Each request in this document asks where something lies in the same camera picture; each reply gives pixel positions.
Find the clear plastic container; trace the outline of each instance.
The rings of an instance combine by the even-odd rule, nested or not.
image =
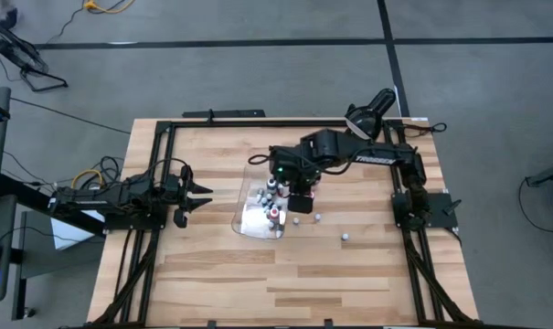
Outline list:
[[[278,216],[271,218],[266,214],[266,207],[259,201],[266,197],[267,181],[271,178],[268,164],[246,165],[244,169],[239,201],[235,216],[231,220],[234,232],[256,239],[279,239],[284,235],[286,213],[288,212],[287,187],[277,188],[272,197],[278,208]],[[258,197],[260,190],[264,193]]]

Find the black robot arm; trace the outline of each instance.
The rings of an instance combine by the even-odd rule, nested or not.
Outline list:
[[[105,218],[106,229],[159,229],[166,222],[168,206],[178,206],[174,222],[185,228],[186,213],[210,202],[210,198],[191,198],[188,193],[213,192],[193,181],[193,171],[184,165],[180,175],[169,175],[154,186],[149,170],[104,189],[86,190],[60,187],[54,193],[50,211],[66,217],[74,210],[96,210]]]
[[[322,174],[341,175],[352,163],[360,163],[395,165],[399,169],[409,195],[405,220],[412,229],[418,229],[431,215],[422,160],[407,143],[376,143],[349,132],[323,129],[304,136],[295,146],[271,146],[269,158],[271,174],[290,189],[291,211],[310,213],[313,210],[311,187],[320,181]],[[344,165],[342,169],[331,170],[341,165]]]

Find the gray floor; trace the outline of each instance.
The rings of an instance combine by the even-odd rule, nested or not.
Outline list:
[[[20,3],[24,17],[15,32],[38,43],[80,6]],[[395,37],[553,36],[553,1],[392,0],[388,11]],[[381,36],[374,0],[150,0],[117,16],[80,13],[55,42]],[[516,201],[524,176],[553,165],[553,45],[397,51],[411,115],[449,124],[436,143],[447,186],[463,199],[463,252],[481,318],[553,328],[553,234],[529,226]],[[47,50],[44,59],[69,80],[68,90],[34,94],[5,81],[1,67],[0,86],[124,130],[134,118],[208,108],[331,116],[393,85],[386,54],[383,46]],[[124,155],[126,135],[15,102],[12,113],[6,150],[46,179],[74,175],[105,154]],[[4,166],[25,177],[11,159]],[[553,186],[527,189],[524,198],[530,216],[553,228]],[[96,272],[97,263],[34,279],[28,304],[38,316],[10,323],[7,297],[0,328],[81,324]]]

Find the wooden table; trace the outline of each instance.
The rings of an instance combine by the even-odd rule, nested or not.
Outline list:
[[[134,122],[123,176],[148,167],[155,124],[156,120]],[[271,144],[294,145],[316,130],[177,130],[173,156],[193,167],[198,184],[214,190],[213,202],[194,212],[186,229],[177,228],[169,217],[159,242],[147,325],[206,325],[207,320],[217,320],[218,325],[322,325],[325,318],[337,325],[417,323],[385,166],[353,164],[344,175],[324,175],[314,202],[314,212],[323,216],[318,224],[313,215],[299,214],[301,224],[289,225],[282,239],[272,241],[232,231],[248,157],[266,154]],[[419,147],[427,189],[442,190],[432,136],[408,142]],[[166,140],[162,143],[164,150]],[[173,162],[171,172],[179,169],[180,164]],[[341,241],[343,233],[349,234],[349,241]],[[441,228],[428,229],[428,235],[438,280],[461,309],[476,318],[458,241]],[[121,231],[107,238],[88,321],[112,301],[125,236]],[[126,267],[132,242],[129,246]],[[422,278],[420,284],[427,317],[432,319],[428,287]],[[136,287],[130,320],[137,317],[142,284]]]

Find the wire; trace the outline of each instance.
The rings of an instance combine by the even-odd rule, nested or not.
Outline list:
[[[29,174],[30,176],[34,177],[35,179],[37,179],[37,180],[39,180],[39,181],[45,183],[46,185],[50,185],[50,183],[47,182],[46,180],[44,180],[44,179],[38,177],[37,175],[34,175],[34,174],[32,174],[31,172],[29,172],[22,164],[20,164],[20,162],[18,161],[18,159],[16,159],[16,157],[15,157],[13,154],[11,154],[11,153],[9,153],[9,152],[7,152],[7,151],[4,151],[4,154],[7,154],[7,155],[9,155],[10,157],[12,157],[12,158],[14,159],[14,161],[16,161],[16,164],[17,164],[20,168],[22,168],[22,170],[24,170],[27,174]]]
[[[455,233],[455,231],[452,230],[452,228],[444,228],[447,230],[447,232],[451,233],[457,240],[459,240],[459,244],[462,246],[463,242],[461,241],[461,237],[459,237],[459,234]]]
[[[5,238],[8,234],[11,234],[15,231],[18,231],[20,229],[32,229],[33,231],[36,231],[36,233],[40,234],[40,235],[44,235],[45,237],[54,237],[54,238],[57,238],[57,239],[62,239],[64,241],[73,241],[73,242],[78,242],[78,243],[103,243],[103,240],[102,241],[89,241],[89,240],[75,240],[75,239],[67,239],[67,238],[62,238],[56,234],[48,234],[48,233],[45,233],[37,228],[31,228],[31,227],[21,227],[21,228],[12,228],[10,229],[9,231],[7,231],[6,233],[4,233],[4,235],[2,235],[2,237],[0,237],[0,241]]]
[[[2,169],[3,171],[6,171],[7,173],[9,173],[10,175],[16,177],[17,179],[19,179],[19,183],[22,183],[22,184],[27,184],[27,185],[30,185],[30,186],[33,186],[33,187],[44,187],[44,186],[50,186],[52,188],[52,191],[48,190],[47,191],[49,193],[54,193],[55,192],[55,187],[53,186],[54,183],[57,183],[57,184],[60,184],[60,183],[65,183],[65,182],[70,182],[72,181],[73,179],[75,179],[75,177],[72,177],[72,178],[66,178],[66,179],[61,179],[61,180],[58,180],[54,183],[49,183],[47,182],[46,180],[42,179],[41,177],[38,177],[36,175],[32,175],[32,173],[30,173],[16,158],[15,155],[9,153],[9,152],[6,152],[4,151],[4,153],[10,155],[15,161],[16,163],[20,166],[20,168],[22,168],[25,172],[27,172],[29,175],[33,176],[34,178],[36,178],[38,181],[26,181],[24,179],[22,179],[21,177],[19,177],[18,175],[10,172],[9,170],[7,169]],[[94,164],[93,167],[91,169],[95,169],[98,165],[101,167],[101,172],[104,173],[106,172],[107,170],[114,170],[115,171],[115,176],[116,177],[114,180],[112,180],[109,184],[113,183],[113,181],[115,181],[117,178],[119,178],[122,174],[121,170],[120,170],[120,166],[118,165],[118,162],[116,161],[117,159],[119,160],[122,160],[123,161],[123,158],[121,157],[118,157],[118,156],[108,156],[108,155],[105,155],[101,158],[101,160],[97,163],[97,164]],[[106,161],[106,160],[112,160],[113,163],[115,164],[115,169],[114,168],[104,168],[103,167],[103,163]],[[85,183],[83,183],[83,185],[81,186],[81,188],[84,188],[86,184],[90,183],[94,178],[97,178],[98,176],[97,175],[94,175],[94,177],[90,178],[88,181],[86,181]]]
[[[115,291],[113,292],[113,299],[118,296],[118,291],[120,290],[120,282],[122,281],[122,270],[123,265],[126,261],[126,250],[128,249],[128,242],[130,241],[130,236],[132,235],[132,230],[128,230],[126,234],[126,240],[123,242],[123,251],[122,251],[122,260],[120,261],[120,269],[118,270],[118,279],[115,282]]]
[[[261,158],[259,161],[253,161],[256,158]],[[248,164],[250,165],[261,165],[267,163],[271,158],[266,154],[255,154],[248,159]]]
[[[20,81],[22,79],[10,79],[10,76],[8,76],[8,70],[5,68],[4,62],[0,58],[0,65],[2,65],[2,69],[4,69],[5,79],[10,82]]]
[[[532,220],[530,220],[530,218],[528,217],[528,215],[526,214],[526,211],[524,210],[524,206],[522,205],[522,187],[524,187],[524,183],[526,183],[528,177],[524,178],[522,180],[522,183],[520,183],[520,187],[517,189],[517,203],[520,205],[520,210],[522,210],[522,215],[524,215],[524,218],[528,221],[528,223],[530,223],[530,225],[532,225],[533,227],[541,230],[541,231],[545,231],[545,232],[548,232],[548,233],[553,233],[553,229],[548,229],[548,228],[542,228],[536,224],[534,224],[534,222]]]
[[[409,138],[416,138],[416,137],[427,135],[428,133],[442,133],[447,130],[447,123],[439,122],[437,124],[433,124],[431,127],[421,127],[416,124],[404,123],[402,124],[402,127],[404,129],[411,129],[411,130],[418,131],[419,133],[416,135],[411,135],[411,136],[406,135],[406,137],[409,137]]]
[[[115,9],[115,10],[113,8],[116,7],[117,5],[119,5],[121,2],[115,4],[114,6],[112,6],[109,9],[105,9],[105,8],[102,8],[99,5],[97,5],[94,0],[87,0],[87,2],[83,5],[83,7],[88,9],[88,10],[90,10],[90,9],[99,10],[100,12],[102,12],[104,14],[120,14],[122,11],[128,9],[130,7],[130,5],[133,4],[134,1],[135,0],[129,0],[128,3],[126,3],[124,6],[122,6],[122,8]]]
[[[11,171],[7,170],[7,169],[2,169],[3,171],[5,171],[7,174],[11,175],[14,179],[16,180],[18,183],[21,183],[21,184],[29,184],[29,185],[32,185],[34,187],[37,187],[37,189],[41,189],[41,188],[44,188],[49,194],[53,194],[54,191],[51,191],[49,190],[45,185],[46,184],[43,184],[43,183],[40,183],[40,182],[25,182],[24,179],[22,177],[20,177],[19,175],[16,175],[14,173],[12,173]]]
[[[120,0],[120,1],[118,1],[115,5],[112,5],[111,7],[109,7],[107,10],[108,10],[108,11],[112,11],[115,7],[117,7],[118,5],[123,4],[123,2],[125,2],[125,1],[126,1],[126,0]],[[107,14],[106,12],[99,11],[99,10],[96,10],[96,9],[94,9],[94,8],[88,8],[87,11],[88,11],[90,14],[94,14],[94,15]]]
[[[46,44],[49,44],[51,41],[53,41],[53,39],[56,39],[56,38],[58,38],[58,37],[61,37],[61,36],[63,35],[63,33],[65,33],[65,28],[66,28],[69,24],[73,23],[73,19],[75,19],[75,15],[76,15],[77,13],[83,11],[83,9],[85,9],[84,2],[85,2],[85,0],[81,0],[81,8],[75,10],[75,11],[73,12],[73,14],[71,14],[71,18],[69,19],[69,21],[67,21],[67,23],[65,23],[65,25],[63,25],[63,27],[60,29],[60,32],[58,32],[57,35],[51,37],[51,38],[45,43],[45,45],[46,45]]]
[[[77,117],[77,116],[74,116],[74,115],[71,115],[71,114],[67,114],[67,113],[64,113],[64,112],[62,112],[62,111],[53,110],[53,109],[48,108],[48,107],[46,107],[46,106],[38,105],[38,104],[29,102],[29,101],[22,101],[22,100],[20,100],[20,99],[18,99],[18,98],[14,98],[14,97],[11,97],[10,100],[12,100],[12,101],[18,101],[18,102],[21,102],[21,103],[23,103],[23,104],[30,105],[30,106],[35,106],[35,107],[38,107],[39,109],[51,111],[51,112],[53,112],[53,113],[56,113],[56,114],[60,114],[60,115],[69,117],[69,118],[71,118],[71,119],[79,120],[79,121],[81,121],[81,122],[85,122],[85,123],[88,123],[88,124],[92,124],[92,125],[94,125],[94,126],[101,127],[101,128],[105,128],[105,129],[108,129],[108,130],[111,130],[111,131],[114,131],[114,132],[117,132],[117,133],[130,134],[130,132],[126,132],[126,131],[123,131],[123,130],[121,130],[121,129],[117,129],[117,128],[113,128],[113,127],[110,127],[110,126],[105,125],[105,124],[96,123],[96,122],[92,122],[92,121],[89,121],[89,120],[81,119],[80,117]]]
[[[101,175],[101,172],[95,169],[87,169],[80,172],[78,175],[73,178],[73,181],[71,182],[71,188],[75,188],[75,185],[77,184],[77,181],[83,177],[86,174],[94,173],[100,178],[100,186],[103,186],[103,176]]]

